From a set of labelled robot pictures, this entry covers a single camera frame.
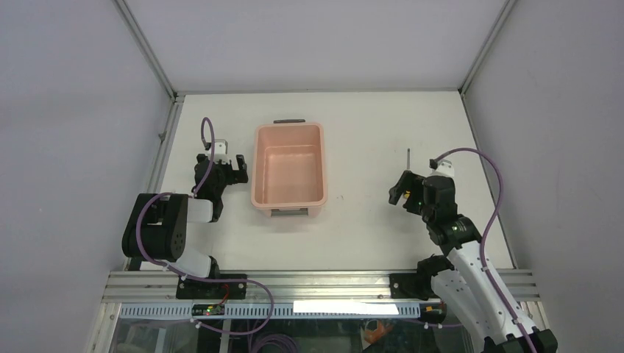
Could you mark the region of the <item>screwdriver with metal shaft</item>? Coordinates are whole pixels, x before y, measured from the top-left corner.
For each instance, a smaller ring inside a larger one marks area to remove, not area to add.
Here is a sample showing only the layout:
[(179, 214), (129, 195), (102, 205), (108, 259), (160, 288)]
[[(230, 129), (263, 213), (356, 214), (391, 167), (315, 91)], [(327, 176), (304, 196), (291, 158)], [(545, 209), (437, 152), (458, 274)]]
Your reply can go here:
[(406, 152), (406, 168), (405, 168), (405, 172), (408, 173), (408, 181), (407, 186), (405, 187), (405, 191), (403, 192), (403, 198), (404, 199), (408, 199), (409, 195), (410, 195), (410, 190), (408, 189), (408, 187), (410, 186), (410, 174), (411, 174), (411, 149), (407, 148), (407, 152)]

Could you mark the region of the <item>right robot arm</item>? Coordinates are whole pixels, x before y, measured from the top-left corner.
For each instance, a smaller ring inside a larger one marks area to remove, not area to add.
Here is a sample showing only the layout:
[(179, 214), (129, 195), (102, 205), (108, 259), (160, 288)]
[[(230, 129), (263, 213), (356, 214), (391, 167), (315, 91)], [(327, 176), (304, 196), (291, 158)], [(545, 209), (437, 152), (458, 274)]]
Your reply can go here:
[(390, 275), (394, 299), (441, 299), (452, 308), (479, 352), (556, 352), (549, 329), (540, 329), (522, 310), (482, 249), (484, 239), (470, 218), (458, 212), (449, 176), (421, 176), (405, 170), (389, 190), (389, 204), (419, 215), (441, 249), (407, 274)]

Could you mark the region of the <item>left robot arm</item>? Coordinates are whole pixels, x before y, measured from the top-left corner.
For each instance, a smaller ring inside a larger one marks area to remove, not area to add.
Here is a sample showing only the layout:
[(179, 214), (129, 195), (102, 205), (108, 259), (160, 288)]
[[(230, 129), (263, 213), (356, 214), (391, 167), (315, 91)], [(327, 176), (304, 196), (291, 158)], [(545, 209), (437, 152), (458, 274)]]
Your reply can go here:
[(195, 197), (185, 193), (141, 193), (137, 196), (121, 239), (128, 258), (154, 260), (183, 279), (195, 277), (193, 289), (204, 299), (221, 290), (221, 274), (214, 257), (186, 246), (189, 223), (216, 223), (224, 209), (226, 187), (249, 181), (242, 154), (215, 163), (206, 154), (197, 155), (195, 179), (203, 181)]

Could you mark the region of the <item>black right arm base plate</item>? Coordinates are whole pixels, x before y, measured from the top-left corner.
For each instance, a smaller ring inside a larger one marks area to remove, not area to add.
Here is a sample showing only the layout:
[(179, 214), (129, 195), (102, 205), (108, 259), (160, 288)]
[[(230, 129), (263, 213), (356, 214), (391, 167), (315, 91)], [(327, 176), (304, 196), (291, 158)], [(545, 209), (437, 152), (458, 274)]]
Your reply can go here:
[(393, 299), (437, 298), (432, 289), (432, 278), (446, 270), (454, 270), (453, 264), (443, 255), (432, 255), (417, 263), (414, 271), (390, 273), (389, 287)]

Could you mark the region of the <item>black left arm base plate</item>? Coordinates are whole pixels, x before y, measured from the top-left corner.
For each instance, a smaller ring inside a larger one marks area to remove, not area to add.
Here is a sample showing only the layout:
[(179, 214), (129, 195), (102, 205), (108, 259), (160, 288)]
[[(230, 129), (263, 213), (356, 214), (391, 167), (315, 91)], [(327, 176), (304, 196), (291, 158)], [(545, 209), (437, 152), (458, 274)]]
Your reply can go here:
[(193, 279), (182, 280), (179, 278), (175, 298), (182, 300), (222, 300), (225, 296), (228, 299), (245, 299), (247, 294), (247, 284), (242, 279), (247, 279), (246, 274), (221, 274), (220, 279), (231, 280), (228, 283), (206, 283)]

